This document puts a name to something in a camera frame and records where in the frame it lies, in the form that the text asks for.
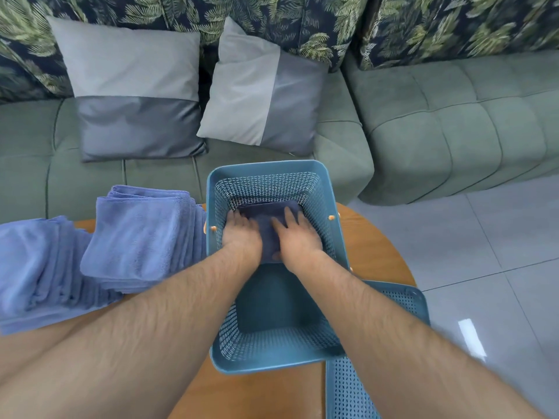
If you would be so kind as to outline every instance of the wooden tabletop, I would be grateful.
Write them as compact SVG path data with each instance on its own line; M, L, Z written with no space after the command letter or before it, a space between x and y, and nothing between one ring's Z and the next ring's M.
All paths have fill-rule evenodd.
M338 211L355 275L415 286L400 254L373 224L341 204ZM76 222L75 226L93 232L95 221ZM0 383L113 306L0 338ZM315 363L271 372L224 375L213 367L208 356L169 419L323 419L324 372L324 363Z

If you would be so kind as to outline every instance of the leaf print fabric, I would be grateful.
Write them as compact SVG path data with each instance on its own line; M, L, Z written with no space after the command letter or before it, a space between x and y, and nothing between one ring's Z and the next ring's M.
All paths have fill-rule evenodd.
M367 0L0 0L0 102L71 97L66 67L45 17L131 29L201 34L212 70L225 18L250 35L336 70Z
M559 47L559 0L372 0L364 70Z

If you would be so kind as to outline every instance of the tufted seat cushion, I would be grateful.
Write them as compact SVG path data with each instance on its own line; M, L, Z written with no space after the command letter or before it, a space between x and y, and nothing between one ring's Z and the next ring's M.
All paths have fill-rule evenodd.
M329 74L311 158L330 172L336 198L347 203L374 172L367 140L341 72ZM218 166L293 159L266 148L208 140L196 158L81 163L74 99L0 105L0 223L66 215L95 218L95 199L112 185L180 189L199 203Z
M559 173L559 51L344 73L391 205Z

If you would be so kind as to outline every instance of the two-tone pillow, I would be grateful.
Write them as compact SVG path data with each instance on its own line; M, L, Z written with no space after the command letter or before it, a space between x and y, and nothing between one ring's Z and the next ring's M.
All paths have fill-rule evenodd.
M327 73L227 18L198 136L309 155Z
M74 91L83 161L206 151L196 136L199 33L48 20Z

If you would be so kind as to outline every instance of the floor tile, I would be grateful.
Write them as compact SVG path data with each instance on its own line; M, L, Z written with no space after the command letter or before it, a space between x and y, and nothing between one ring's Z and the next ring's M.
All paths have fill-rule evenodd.
M559 383L504 274L436 288L425 296L435 329L485 358L545 415L559 418Z
M559 260L511 270L506 275L559 380Z
M392 241L418 284L431 289L501 272L464 195L413 204L349 204Z
M559 258L559 175L467 197L503 270Z

